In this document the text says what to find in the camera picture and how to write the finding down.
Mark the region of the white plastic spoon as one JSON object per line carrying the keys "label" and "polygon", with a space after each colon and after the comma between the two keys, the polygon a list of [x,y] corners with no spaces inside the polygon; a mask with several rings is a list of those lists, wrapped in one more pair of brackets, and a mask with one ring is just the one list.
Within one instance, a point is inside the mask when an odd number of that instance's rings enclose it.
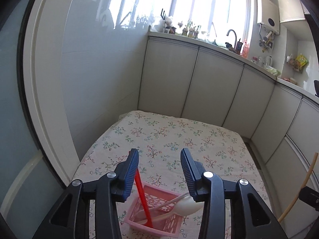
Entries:
{"label": "white plastic spoon", "polygon": [[180,199],[179,201],[177,201],[170,212],[152,217],[151,221],[152,222],[161,221],[163,219],[169,218],[170,216],[173,216],[174,214],[179,216],[188,216],[198,212],[203,207],[204,207],[204,202],[195,202],[190,195],[187,195],[183,197],[182,199]]}

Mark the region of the long curved wooden chopstick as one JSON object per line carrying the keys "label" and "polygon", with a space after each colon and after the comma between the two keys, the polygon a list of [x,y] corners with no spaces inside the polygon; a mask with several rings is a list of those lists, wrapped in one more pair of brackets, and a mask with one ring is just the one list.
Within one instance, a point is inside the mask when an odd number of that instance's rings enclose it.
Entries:
{"label": "long curved wooden chopstick", "polygon": [[303,188],[307,185],[307,183],[308,183],[308,181],[309,181],[309,179],[310,179],[310,176],[312,175],[312,172],[313,172],[314,167],[315,167],[315,165],[316,165],[317,158],[318,158],[318,152],[315,152],[314,157],[313,157],[312,162],[311,162],[311,165],[310,165],[310,167],[309,167],[309,170],[308,170],[308,172],[307,172],[307,174],[306,174],[306,176],[305,176],[305,179],[304,179],[303,183],[301,184],[301,186],[300,186],[300,188],[299,188],[297,194],[295,195],[295,197],[293,198],[293,200],[291,201],[291,203],[287,206],[287,208],[284,210],[284,212],[282,213],[282,215],[277,219],[277,221],[278,221],[279,223],[281,223],[281,222],[285,219],[285,217],[288,215],[288,213],[291,211],[291,209],[292,209],[292,208],[294,207],[294,205],[296,204],[301,189],[303,189]]}

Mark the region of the white rice paddle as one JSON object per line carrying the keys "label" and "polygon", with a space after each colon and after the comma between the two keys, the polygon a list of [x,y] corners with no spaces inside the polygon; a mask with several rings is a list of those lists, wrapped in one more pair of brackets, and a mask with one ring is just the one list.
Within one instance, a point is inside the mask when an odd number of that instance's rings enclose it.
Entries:
{"label": "white rice paddle", "polygon": [[[170,205],[170,204],[173,204],[173,203],[177,203],[179,200],[185,198],[186,196],[189,196],[189,193],[184,193],[184,194],[179,195],[178,197],[176,197],[176,198],[174,198],[174,199],[172,199],[172,200],[170,200],[170,201],[164,202],[164,203],[161,204],[161,205],[158,205],[158,206],[149,208],[149,212],[152,213],[152,212],[154,212],[155,210],[161,209],[161,208],[166,207],[166,206],[168,206],[168,205]],[[136,214],[135,217],[137,217],[137,218],[145,218],[145,217],[146,217],[145,211],[144,211],[144,210],[140,210],[140,211]]]}

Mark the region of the red long plastic spoon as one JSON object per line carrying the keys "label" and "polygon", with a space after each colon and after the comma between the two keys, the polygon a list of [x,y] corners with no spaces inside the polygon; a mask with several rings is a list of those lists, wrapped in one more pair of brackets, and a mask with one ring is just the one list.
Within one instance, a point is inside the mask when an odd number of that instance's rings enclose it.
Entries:
{"label": "red long plastic spoon", "polygon": [[152,223],[152,220],[151,220],[151,214],[150,214],[150,211],[149,211],[149,207],[148,207],[146,196],[145,196],[145,193],[144,193],[144,188],[143,188],[140,172],[139,172],[138,169],[136,170],[135,183],[136,183],[138,195],[140,197],[140,201],[141,201],[144,213],[146,215],[146,220],[147,221],[146,221],[145,225],[147,227],[153,228],[153,223]]}

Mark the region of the kitchen faucet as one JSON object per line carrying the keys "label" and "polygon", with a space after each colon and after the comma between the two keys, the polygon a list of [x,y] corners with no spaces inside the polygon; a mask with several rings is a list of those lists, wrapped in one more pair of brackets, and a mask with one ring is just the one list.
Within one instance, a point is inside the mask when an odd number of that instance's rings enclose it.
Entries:
{"label": "kitchen faucet", "polygon": [[226,33],[226,42],[229,43],[228,47],[235,49],[237,44],[237,33],[233,29],[229,29]]}

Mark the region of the floral tablecloth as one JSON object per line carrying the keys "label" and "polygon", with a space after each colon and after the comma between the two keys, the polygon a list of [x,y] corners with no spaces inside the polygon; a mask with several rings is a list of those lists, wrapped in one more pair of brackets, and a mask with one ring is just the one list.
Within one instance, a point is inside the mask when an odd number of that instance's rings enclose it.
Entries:
{"label": "floral tablecloth", "polygon": [[187,148],[206,170],[229,181],[248,180],[269,202],[262,177],[239,134],[199,121],[142,111],[122,115],[93,143],[75,179],[99,179],[124,161],[133,148],[140,154],[142,181],[153,186],[180,194],[187,192],[180,163],[181,150]]}

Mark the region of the frosted glass sliding door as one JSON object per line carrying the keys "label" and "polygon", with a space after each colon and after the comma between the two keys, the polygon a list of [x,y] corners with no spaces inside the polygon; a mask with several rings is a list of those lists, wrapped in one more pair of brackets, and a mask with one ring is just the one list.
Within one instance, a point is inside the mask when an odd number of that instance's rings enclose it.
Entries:
{"label": "frosted glass sliding door", "polygon": [[1,238],[33,238],[63,191],[36,137],[23,94],[22,53],[33,0],[14,0],[1,21]]}

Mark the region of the red dish soap bottle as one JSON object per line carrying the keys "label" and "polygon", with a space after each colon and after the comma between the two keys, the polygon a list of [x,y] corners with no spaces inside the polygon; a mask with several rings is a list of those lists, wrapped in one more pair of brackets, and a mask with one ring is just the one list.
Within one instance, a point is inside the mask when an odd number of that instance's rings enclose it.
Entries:
{"label": "red dish soap bottle", "polygon": [[243,58],[248,58],[248,53],[249,53],[249,44],[247,43],[247,41],[245,40],[242,46],[242,57]]}

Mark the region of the yellow snack bag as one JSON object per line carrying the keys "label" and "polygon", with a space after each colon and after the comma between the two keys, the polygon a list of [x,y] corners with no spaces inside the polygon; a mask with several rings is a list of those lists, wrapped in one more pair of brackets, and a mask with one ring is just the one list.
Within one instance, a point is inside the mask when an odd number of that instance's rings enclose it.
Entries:
{"label": "yellow snack bag", "polygon": [[297,70],[298,72],[302,72],[303,68],[307,65],[308,60],[307,58],[303,55],[303,54],[299,54],[296,58],[295,58],[296,62],[297,62]]}

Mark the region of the white water heater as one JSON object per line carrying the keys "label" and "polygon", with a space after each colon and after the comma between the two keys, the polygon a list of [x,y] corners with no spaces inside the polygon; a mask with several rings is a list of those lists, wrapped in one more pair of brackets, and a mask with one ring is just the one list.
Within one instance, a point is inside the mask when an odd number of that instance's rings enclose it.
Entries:
{"label": "white water heater", "polygon": [[280,34],[279,7],[271,0],[257,0],[257,24],[274,34]]}

